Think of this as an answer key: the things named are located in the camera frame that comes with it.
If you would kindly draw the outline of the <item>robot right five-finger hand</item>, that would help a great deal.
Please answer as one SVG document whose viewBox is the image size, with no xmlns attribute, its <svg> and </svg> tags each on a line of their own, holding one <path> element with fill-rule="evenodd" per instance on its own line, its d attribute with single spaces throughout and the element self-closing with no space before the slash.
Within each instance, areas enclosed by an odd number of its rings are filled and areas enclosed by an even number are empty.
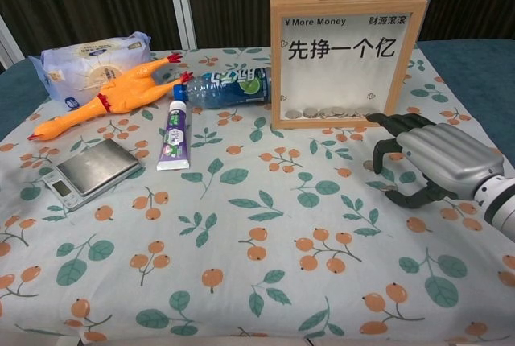
<svg viewBox="0 0 515 346">
<path fill-rule="evenodd" d="M 414 113 L 372 113 L 366 119 L 393 135 L 374 147 L 374 172 L 382 172 L 385 154 L 398 152 L 426 179 L 426 186 L 410 196 L 387 191 L 385 196 L 396 205 L 421 208 L 446 197 L 490 204 L 513 196 L 514 180 L 505 177 L 504 158 L 462 130 Z"/>
</svg>

